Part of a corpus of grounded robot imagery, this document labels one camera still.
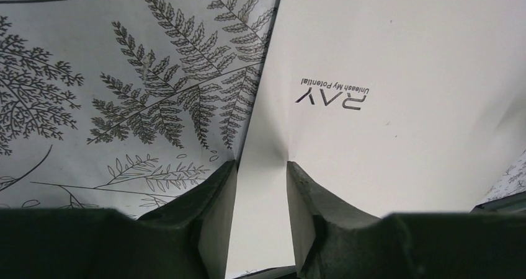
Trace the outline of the white perforated board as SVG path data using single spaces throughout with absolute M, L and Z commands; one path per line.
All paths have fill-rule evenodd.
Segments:
M 466 211 L 525 149 L 525 0 L 280 0 L 226 271 L 294 261 L 286 165 L 375 216 Z

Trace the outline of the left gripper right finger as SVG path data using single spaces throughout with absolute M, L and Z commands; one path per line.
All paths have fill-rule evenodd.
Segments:
M 299 278 L 524 278 L 525 215 L 370 215 L 287 163 Z

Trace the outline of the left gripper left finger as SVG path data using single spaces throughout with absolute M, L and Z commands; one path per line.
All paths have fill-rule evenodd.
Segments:
M 138 219 L 108 208 L 1 210 L 2 278 L 224 278 L 236 162 Z

